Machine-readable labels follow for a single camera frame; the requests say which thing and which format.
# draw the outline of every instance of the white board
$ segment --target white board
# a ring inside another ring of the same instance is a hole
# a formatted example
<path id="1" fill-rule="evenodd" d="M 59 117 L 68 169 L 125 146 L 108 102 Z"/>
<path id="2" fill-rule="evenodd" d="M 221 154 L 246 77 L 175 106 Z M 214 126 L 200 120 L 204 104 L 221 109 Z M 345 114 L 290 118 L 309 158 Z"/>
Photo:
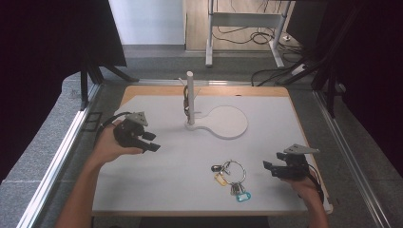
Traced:
<path id="1" fill-rule="evenodd" d="M 274 215 L 305 211 L 288 183 L 271 177 L 262 161 L 285 165 L 277 152 L 294 143 L 306 145 L 288 97 L 199 96 L 195 111 L 208 113 L 232 105 L 248 119 L 248 128 L 227 141 L 206 130 L 187 130 L 182 96 L 136 96 L 116 113 L 144 111 L 161 148 L 121 156 L 101 170 L 93 212 L 133 216 Z M 237 202 L 230 186 L 218 184 L 211 166 L 234 160 L 246 169 L 243 186 L 252 198 Z M 311 156 L 308 163 L 313 164 Z M 331 207 L 325 200 L 325 210 Z"/>

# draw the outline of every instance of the white table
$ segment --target white table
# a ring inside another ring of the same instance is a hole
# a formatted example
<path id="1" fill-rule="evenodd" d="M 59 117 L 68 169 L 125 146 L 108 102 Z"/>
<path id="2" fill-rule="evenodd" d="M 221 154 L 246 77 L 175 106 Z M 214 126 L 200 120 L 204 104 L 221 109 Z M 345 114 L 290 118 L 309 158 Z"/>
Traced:
<path id="1" fill-rule="evenodd" d="M 202 87 L 196 111 L 232 105 L 248 118 L 246 132 L 231 141 L 184 127 L 183 97 L 175 95 L 182 93 L 180 86 L 132 86 L 128 90 L 117 112 L 144 111 L 149 122 L 145 130 L 157 135 L 154 143 L 161 148 L 121 156 L 102 168 L 94 216 L 269 216 L 306 211 L 290 185 L 271 177 L 262 165 L 262 161 L 285 165 L 276 158 L 277 152 L 294 143 L 307 145 L 285 88 Z M 169 95 L 161 95 L 164 90 Z M 252 194 L 248 201 L 237 202 L 230 186 L 214 179 L 210 167 L 229 160 L 246 169 L 243 186 Z M 307 161 L 316 166 L 313 156 L 307 156 Z M 327 199 L 324 207 L 328 213 L 333 210 Z"/>

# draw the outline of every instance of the blue key tag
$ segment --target blue key tag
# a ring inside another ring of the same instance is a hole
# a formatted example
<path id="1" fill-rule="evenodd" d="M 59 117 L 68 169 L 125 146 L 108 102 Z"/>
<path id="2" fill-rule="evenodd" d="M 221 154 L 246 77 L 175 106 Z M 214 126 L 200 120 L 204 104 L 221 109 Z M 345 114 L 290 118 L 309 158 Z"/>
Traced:
<path id="1" fill-rule="evenodd" d="M 244 193 L 237 195 L 237 201 L 238 202 L 247 201 L 247 200 L 251 199 L 251 197 L 252 197 L 252 195 L 250 193 L 244 192 Z"/>

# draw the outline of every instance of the table leg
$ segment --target table leg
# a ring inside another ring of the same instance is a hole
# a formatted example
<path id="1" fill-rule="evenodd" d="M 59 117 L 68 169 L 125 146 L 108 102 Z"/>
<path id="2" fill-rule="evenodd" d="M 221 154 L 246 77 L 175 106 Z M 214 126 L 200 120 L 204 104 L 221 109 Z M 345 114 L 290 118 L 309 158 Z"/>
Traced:
<path id="1" fill-rule="evenodd" d="M 285 20 L 287 19 L 288 9 L 290 8 L 291 1 L 287 1 L 284 11 L 281 13 L 281 18 L 278 22 L 277 32 L 275 34 L 275 39 L 269 42 L 270 49 L 272 49 L 273 56 L 275 58 L 278 67 L 284 67 L 284 63 L 281 60 L 281 56 L 278 53 L 278 41 L 281 36 L 282 29 L 284 28 Z"/>
<path id="2" fill-rule="evenodd" d="M 208 0 L 208 38 L 205 48 L 205 66 L 213 66 L 213 11 L 214 0 Z"/>

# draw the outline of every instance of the black curtain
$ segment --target black curtain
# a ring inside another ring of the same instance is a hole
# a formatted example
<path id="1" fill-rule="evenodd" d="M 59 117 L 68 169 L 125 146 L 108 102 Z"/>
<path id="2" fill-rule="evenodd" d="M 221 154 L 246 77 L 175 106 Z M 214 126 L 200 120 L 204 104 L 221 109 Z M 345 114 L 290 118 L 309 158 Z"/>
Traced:
<path id="1" fill-rule="evenodd" d="M 343 101 L 403 177 L 402 13 L 399 1 L 367 1 L 335 61 Z"/>
<path id="2" fill-rule="evenodd" d="M 88 58 L 125 66 L 125 57 L 107 0 L 2 1 L 0 48 L 2 180 L 47 118 L 64 79 Z"/>

